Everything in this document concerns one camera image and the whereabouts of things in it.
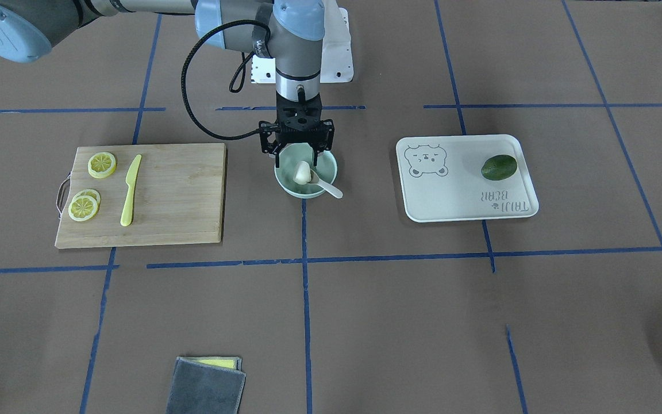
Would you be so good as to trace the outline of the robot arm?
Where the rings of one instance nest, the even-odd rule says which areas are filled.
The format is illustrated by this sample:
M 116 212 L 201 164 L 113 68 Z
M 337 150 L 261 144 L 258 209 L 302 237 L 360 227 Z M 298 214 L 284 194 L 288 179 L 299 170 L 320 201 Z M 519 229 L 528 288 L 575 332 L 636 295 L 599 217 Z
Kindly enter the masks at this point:
M 0 57 L 32 63 L 77 30 L 110 17 L 154 15 L 191 22 L 197 40 L 182 63 L 179 83 L 182 105 L 195 127 L 221 141 L 258 136 L 275 167 L 292 144 L 304 144 L 315 166 L 334 141 L 334 123 L 323 118 L 320 95 L 325 12 L 323 1 L 0 1 Z M 199 120 L 187 76 L 206 45 L 241 55 L 232 93 L 241 91 L 253 58 L 274 61 L 273 120 L 233 135 L 211 131 Z

